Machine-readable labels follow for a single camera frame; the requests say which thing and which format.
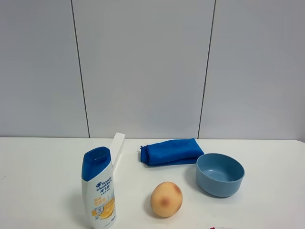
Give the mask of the tan round bread bun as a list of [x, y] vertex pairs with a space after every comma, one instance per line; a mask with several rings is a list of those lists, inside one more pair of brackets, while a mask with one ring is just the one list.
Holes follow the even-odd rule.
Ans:
[[181, 208], [182, 203], [182, 191], [173, 182], [159, 184], [151, 195], [151, 207], [157, 215], [162, 217], [175, 214]]

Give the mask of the folded blue cloth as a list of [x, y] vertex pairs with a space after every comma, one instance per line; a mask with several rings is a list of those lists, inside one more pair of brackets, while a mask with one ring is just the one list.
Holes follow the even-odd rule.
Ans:
[[140, 160], [150, 167], [195, 164], [204, 154], [194, 138], [141, 146]]

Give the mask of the white rectangular block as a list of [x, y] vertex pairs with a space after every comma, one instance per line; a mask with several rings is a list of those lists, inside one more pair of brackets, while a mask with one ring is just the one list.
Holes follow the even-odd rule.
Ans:
[[113, 171], [115, 171], [118, 161], [120, 159], [124, 141], [125, 134], [116, 133], [110, 144], [109, 149], [111, 153]]

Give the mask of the white blue shampoo bottle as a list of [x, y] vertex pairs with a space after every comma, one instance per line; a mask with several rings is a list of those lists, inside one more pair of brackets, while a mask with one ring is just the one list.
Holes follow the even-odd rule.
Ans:
[[104, 146], [85, 153], [81, 170], [85, 213], [94, 229], [109, 229], [116, 220], [113, 167]]

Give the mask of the blue plastic bowl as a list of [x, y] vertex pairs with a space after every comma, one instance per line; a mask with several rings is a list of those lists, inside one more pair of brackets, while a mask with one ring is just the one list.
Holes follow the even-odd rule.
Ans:
[[196, 182], [206, 193], [227, 198], [240, 188], [244, 167], [235, 159], [218, 153], [200, 156], [196, 162]]

